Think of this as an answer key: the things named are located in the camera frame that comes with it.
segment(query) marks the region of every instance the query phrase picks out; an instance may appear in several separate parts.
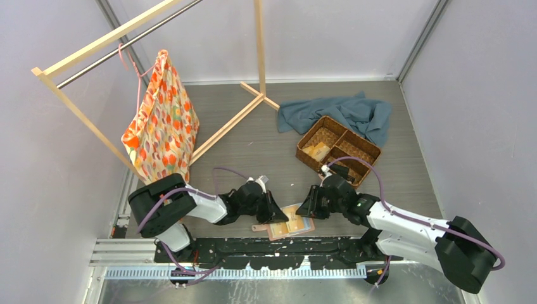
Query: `floral fabric bag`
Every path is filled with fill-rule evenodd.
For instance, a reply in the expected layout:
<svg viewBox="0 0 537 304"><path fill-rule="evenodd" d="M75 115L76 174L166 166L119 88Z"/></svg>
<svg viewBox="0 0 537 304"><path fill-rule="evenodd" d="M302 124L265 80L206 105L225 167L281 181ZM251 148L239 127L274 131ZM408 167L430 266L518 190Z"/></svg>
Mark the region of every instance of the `floral fabric bag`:
<svg viewBox="0 0 537 304"><path fill-rule="evenodd" d="M172 173L189 181L198 128L198 116L168 51L161 50L143 102L121 138L145 184Z"/></svg>

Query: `teal cloth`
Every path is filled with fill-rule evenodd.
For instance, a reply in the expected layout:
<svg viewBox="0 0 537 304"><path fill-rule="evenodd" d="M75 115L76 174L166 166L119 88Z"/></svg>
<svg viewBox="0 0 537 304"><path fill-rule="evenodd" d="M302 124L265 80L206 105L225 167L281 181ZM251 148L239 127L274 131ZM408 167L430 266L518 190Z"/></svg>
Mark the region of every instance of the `teal cloth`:
<svg viewBox="0 0 537 304"><path fill-rule="evenodd" d="M391 104L366 98L363 91L355 96L286 101L278 110L278 131L294 129L304 134L327 115L382 147L388 140L390 114Z"/></svg>

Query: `wicker basket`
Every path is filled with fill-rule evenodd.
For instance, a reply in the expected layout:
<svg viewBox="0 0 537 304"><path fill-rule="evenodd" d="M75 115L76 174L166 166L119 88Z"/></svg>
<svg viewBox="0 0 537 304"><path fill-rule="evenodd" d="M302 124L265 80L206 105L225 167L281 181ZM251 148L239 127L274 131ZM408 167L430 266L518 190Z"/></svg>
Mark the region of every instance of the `wicker basket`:
<svg viewBox="0 0 537 304"><path fill-rule="evenodd" d="M322 161L319 162L302 151L304 148L316 146L320 142L330 148L330 152ZM379 147L328 116L321 117L296 146L296 157L316 172L320 172L322 165L343 156L355 156L375 165L380 155L381 149ZM363 182L370 171L369 168L356 160L338 161L337 164L349 168L349 175L355 179L351 183L354 188Z"/></svg>

